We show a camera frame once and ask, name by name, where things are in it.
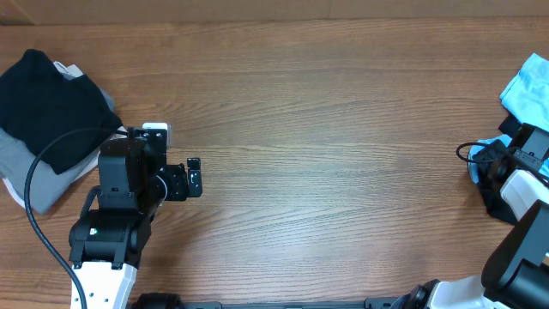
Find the black garment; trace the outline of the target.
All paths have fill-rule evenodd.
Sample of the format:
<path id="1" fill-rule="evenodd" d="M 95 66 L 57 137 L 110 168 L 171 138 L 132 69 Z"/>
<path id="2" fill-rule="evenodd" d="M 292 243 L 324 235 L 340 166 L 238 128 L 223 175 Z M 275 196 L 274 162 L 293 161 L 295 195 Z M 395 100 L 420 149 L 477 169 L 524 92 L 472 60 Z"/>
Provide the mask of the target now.
<path id="1" fill-rule="evenodd" d="M 507 137 L 512 139 L 513 137 L 516 136 L 516 134 L 520 130 L 520 127 L 521 125 L 518 122 L 518 120 L 514 116 L 509 115 L 503 121 L 503 123 L 499 125 L 499 129 L 504 133 L 504 136 L 499 137 L 497 139 L 501 139 L 502 141 L 504 141 L 504 139 Z M 509 158 L 508 160 L 510 162 L 510 174 L 511 174 L 514 171 L 516 164 L 512 163 Z M 511 210 L 511 207 L 501 198 L 500 190 L 502 187 L 500 189 L 485 189 L 478 185 L 477 187 L 480 190 L 480 194 L 485 203 L 486 212 L 491 217 L 496 218 L 500 221 L 507 222 L 512 225 L 517 224 L 518 220 L 516 219 L 516 216 Z"/>

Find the light blue t-shirt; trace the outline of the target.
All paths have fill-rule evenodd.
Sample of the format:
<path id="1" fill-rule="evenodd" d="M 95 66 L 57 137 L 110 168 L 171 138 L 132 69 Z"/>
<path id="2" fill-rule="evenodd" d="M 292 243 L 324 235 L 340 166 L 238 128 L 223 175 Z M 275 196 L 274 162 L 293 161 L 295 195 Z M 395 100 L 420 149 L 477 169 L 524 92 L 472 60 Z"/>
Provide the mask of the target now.
<path id="1" fill-rule="evenodd" d="M 531 124 L 548 133 L 548 60 L 533 53 L 499 95 L 502 106 L 519 124 Z M 509 146 L 510 133 L 479 140 L 490 144 L 500 141 Z M 480 181 L 476 164 L 468 163 L 468 172 L 475 185 Z"/>

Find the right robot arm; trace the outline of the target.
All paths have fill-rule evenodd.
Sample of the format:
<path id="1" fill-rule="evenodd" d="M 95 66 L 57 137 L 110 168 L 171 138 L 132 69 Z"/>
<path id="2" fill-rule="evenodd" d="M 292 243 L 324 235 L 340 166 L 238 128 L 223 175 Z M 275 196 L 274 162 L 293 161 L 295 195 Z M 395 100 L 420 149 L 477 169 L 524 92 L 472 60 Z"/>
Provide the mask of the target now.
<path id="1" fill-rule="evenodd" d="M 488 258 L 482 273 L 455 282 L 434 280 L 394 300 L 395 308 L 548 307 L 548 178 L 540 173 L 548 157 L 547 131 L 523 124 L 509 145 L 483 144 L 472 158 L 480 184 L 516 219 Z"/>

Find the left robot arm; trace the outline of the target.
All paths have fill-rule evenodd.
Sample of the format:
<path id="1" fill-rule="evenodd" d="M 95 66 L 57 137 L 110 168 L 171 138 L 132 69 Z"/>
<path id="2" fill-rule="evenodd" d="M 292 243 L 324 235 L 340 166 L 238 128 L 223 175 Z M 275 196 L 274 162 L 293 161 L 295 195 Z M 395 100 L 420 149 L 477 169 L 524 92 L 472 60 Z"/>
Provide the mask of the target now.
<path id="1" fill-rule="evenodd" d="M 201 162 L 169 165 L 166 148 L 140 138 L 100 147 L 100 184 L 70 229 L 74 308 L 124 308 L 158 207 L 202 194 Z"/>

